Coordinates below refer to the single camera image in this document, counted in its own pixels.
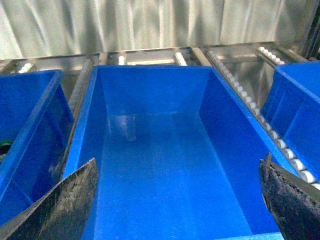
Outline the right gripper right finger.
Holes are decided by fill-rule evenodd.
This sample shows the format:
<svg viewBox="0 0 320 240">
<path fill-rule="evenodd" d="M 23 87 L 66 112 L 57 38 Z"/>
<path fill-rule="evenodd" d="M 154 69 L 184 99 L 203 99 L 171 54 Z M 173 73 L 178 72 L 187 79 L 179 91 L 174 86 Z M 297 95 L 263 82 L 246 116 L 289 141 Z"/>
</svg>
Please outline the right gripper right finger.
<svg viewBox="0 0 320 240">
<path fill-rule="evenodd" d="M 258 173 L 264 204 L 285 240 L 320 238 L 320 190 L 272 160 L 259 160 Z"/>
</svg>

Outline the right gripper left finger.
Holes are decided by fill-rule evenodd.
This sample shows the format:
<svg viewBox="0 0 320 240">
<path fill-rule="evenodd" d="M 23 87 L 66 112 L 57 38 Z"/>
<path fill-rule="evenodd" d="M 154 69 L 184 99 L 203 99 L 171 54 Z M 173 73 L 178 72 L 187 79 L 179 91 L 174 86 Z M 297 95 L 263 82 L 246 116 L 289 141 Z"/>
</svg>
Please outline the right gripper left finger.
<svg viewBox="0 0 320 240">
<path fill-rule="evenodd" d="M 43 197 L 0 228 L 2 240 L 79 240 L 86 228 L 98 183 L 90 159 Z"/>
</svg>

